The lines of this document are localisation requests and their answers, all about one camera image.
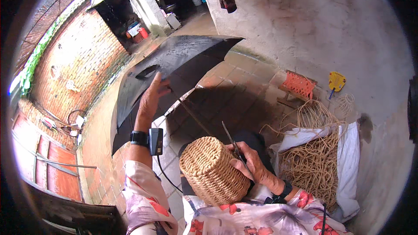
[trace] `bucket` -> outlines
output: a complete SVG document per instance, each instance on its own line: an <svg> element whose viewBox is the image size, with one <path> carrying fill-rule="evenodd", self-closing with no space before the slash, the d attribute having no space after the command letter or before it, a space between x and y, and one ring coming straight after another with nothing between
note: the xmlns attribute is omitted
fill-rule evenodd
<svg viewBox="0 0 418 235"><path fill-rule="evenodd" d="M192 0L193 4L197 7L200 6L202 4L202 0Z"/></svg>

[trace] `red container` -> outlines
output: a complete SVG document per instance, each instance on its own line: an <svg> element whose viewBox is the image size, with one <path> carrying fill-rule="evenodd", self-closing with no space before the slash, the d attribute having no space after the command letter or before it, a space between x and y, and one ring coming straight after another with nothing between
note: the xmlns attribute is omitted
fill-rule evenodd
<svg viewBox="0 0 418 235"><path fill-rule="evenodd" d="M140 29L138 29L139 33L141 33L141 36L145 39L148 37L148 33L147 30L145 30L145 28L141 27Z"/></svg>

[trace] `umbrella canopy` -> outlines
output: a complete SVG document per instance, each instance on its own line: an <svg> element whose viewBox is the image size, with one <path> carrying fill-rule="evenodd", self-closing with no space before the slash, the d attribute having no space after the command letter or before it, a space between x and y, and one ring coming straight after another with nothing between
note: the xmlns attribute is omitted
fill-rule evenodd
<svg viewBox="0 0 418 235"><path fill-rule="evenodd" d="M182 35L166 39L144 60L129 69L122 78L118 101L112 114L112 155L127 141L133 130L142 94L157 71L170 80L175 94L160 98L154 119L162 116L243 38L227 36Z"/></svg>

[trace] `black watch strap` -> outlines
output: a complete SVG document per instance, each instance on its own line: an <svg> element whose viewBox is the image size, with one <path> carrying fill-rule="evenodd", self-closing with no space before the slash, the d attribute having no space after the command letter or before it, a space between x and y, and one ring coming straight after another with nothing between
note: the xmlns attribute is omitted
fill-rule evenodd
<svg viewBox="0 0 418 235"><path fill-rule="evenodd" d="M289 195L289 193L293 190L292 185L287 180L283 180L285 182L285 188L283 189L283 192L280 195L273 195L272 203L287 203L285 200L285 197Z"/></svg>
<svg viewBox="0 0 418 235"><path fill-rule="evenodd" d="M144 147L150 147L149 135L145 132L132 131L129 141L131 144L138 144Z"/></svg>

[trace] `floral shirt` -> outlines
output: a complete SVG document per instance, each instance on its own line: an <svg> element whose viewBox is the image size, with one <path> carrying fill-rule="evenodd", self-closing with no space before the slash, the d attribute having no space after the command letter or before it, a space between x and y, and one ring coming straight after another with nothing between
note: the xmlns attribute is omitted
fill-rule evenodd
<svg viewBox="0 0 418 235"><path fill-rule="evenodd" d="M178 223L170 213L161 182L152 169L137 161L127 161L123 193L128 235L177 235ZM263 204L254 198L245 201L209 206L197 196L183 196L184 235L322 234L323 201L302 189L287 204ZM325 222L324 235L352 234L328 216Z"/></svg>

